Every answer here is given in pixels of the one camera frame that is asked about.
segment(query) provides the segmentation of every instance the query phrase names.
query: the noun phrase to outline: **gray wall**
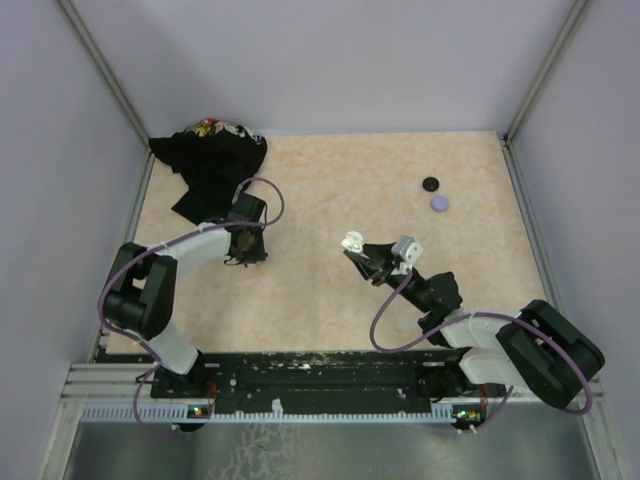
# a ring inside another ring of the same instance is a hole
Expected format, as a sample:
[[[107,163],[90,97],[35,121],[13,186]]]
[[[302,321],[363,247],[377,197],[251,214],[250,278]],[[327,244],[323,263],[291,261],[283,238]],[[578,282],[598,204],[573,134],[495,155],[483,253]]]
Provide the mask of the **gray wall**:
[[[0,477],[33,478],[144,148],[54,2],[0,4]]]
[[[640,2],[593,2],[516,143],[561,295],[640,472]]]
[[[572,0],[74,0],[153,135],[505,130]]]

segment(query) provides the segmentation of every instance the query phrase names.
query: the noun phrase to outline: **crumpled black cloth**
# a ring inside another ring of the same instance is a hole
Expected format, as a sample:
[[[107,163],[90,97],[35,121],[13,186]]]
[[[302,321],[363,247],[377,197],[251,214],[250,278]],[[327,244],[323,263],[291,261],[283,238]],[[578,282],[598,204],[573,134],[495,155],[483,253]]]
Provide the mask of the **crumpled black cloth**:
[[[260,169],[267,140],[242,125],[207,118],[171,137],[149,139],[149,148],[189,186],[171,209],[197,225],[227,216],[240,182]]]

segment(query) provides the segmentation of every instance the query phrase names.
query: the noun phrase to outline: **metal floor panel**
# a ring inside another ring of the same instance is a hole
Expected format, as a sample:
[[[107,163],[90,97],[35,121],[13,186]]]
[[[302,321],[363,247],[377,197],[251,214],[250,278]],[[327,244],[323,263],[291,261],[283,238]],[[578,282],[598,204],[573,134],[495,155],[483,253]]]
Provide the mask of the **metal floor panel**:
[[[477,436],[442,428],[220,424],[160,438],[130,423],[82,423],[65,480],[598,478],[580,419],[544,405],[509,405]]]

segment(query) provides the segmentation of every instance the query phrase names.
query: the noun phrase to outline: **metal frame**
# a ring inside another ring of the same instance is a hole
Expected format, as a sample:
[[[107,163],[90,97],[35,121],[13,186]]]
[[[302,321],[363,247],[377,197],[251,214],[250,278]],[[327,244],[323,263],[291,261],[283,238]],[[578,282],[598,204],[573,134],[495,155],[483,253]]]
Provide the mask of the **metal frame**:
[[[61,9],[64,17],[68,20],[71,29],[76,34],[90,60],[102,77],[107,89],[111,92],[114,100],[120,106],[127,121],[137,133],[140,141],[145,145],[149,137],[147,129],[136,111],[133,103],[128,98],[122,86],[119,84],[112,67],[106,60],[104,54],[98,47],[91,32],[87,28],[78,9],[73,4],[73,0],[55,0]],[[511,180],[514,186],[515,195],[520,205],[522,217],[525,223],[529,241],[532,246],[534,258],[540,273],[540,278],[549,301],[561,311],[562,303],[558,294],[558,288],[554,280],[551,264],[544,248],[543,239],[539,233],[534,211],[527,193],[526,183],[522,176],[517,158],[513,152],[513,141],[521,131],[531,110],[535,107],[547,84],[549,77],[553,73],[556,65],[560,61],[562,54],[566,51],[571,39],[579,29],[584,19],[589,0],[576,0],[562,27],[553,47],[542,64],[538,74],[532,82],[525,100],[518,110],[513,122],[506,134],[501,136],[500,141]],[[138,221],[140,218],[144,197],[151,177],[153,157],[149,155],[142,172],[138,194],[131,206],[129,223],[124,235],[124,241],[133,239]],[[95,353],[100,345],[106,341],[107,332],[101,332],[96,339],[95,348],[92,350],[91,362],[95,358]],[[91,415],[99,417],[95,407],[101,405],[104,414],[121,415],[118,412],[126,411],[123,401],[130,401],[136,388],[135,378],[144,373],[149,365],[137,364],[74,364],[71,366],[69,376],[65,383],[61,401],[58,405],[56,419],[51,430],[47,452],[41,468],[40,479],[62,479],[66,469],[67,460],[71,451],[71,446],[76,434],[78,423],[86,412],[94,412]],[[594,463],[602,478],[627,480],[632,479],[632,470],[628,459],[624,455],[624,446],[620,440],[619,433],[615,428],[615,423],[607,408],[601,384],[598,379],[592,382],[595,396],[595,406],[592,412],[583,417],[585,431],[594,455]],[[512,396],[512,402],[535,403],[539,400],[528,390],[516,391]],[[141,404],[151,406],[162,406],[164,409],[176,409],[182,411],[189,403],[206,402],[205,399],[179,399],[167,402],[167,400],[156,400],[150,397],[150,387],[143,387],[141,394]],[[477,402],[473,398],[445,398],[443,404],[464,404]],[[282,421],[277,412],[274,417],[267,420],[267,417],[251,416],[247,419],[232,418],[222,419],[213,416],[212,422],[216,421]],[[313,421],[325,422],[335,420],[333,418],[314,418]],[[358,421],[358,418],[343,418],[341,421]],[[366,418],[365,421],[384,421],[382,418]]]
[[[360,415],[331,415],[311,414],[296,415],[283,413],[282,406],[275,404],[270,413],[212,414],[207,419],[189,417],[189,412],[195,404],[187,403],[148,403],[138,408],[138,414],[145,423],[180,423],[180,424],[221,424],[221,423],[295,423],[295,424],[359,424],[359,423],[443,423],[455,421],[453,405],[439,403],[433,405],[429,413],[391,414],[360,414]],[[130,403],[94,403],[85,406],[82,422],[86,423],[131,423],[133,410]]]

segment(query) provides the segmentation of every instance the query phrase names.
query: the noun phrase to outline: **purple puck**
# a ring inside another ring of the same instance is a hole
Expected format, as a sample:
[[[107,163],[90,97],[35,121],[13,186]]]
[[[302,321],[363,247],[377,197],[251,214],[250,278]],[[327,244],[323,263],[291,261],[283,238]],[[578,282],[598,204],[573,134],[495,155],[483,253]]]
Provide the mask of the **purple puck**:
[[[431,199],[431,208],[436,212],[444,212],[449,208],[449,199],[442,195],[436,195]]]

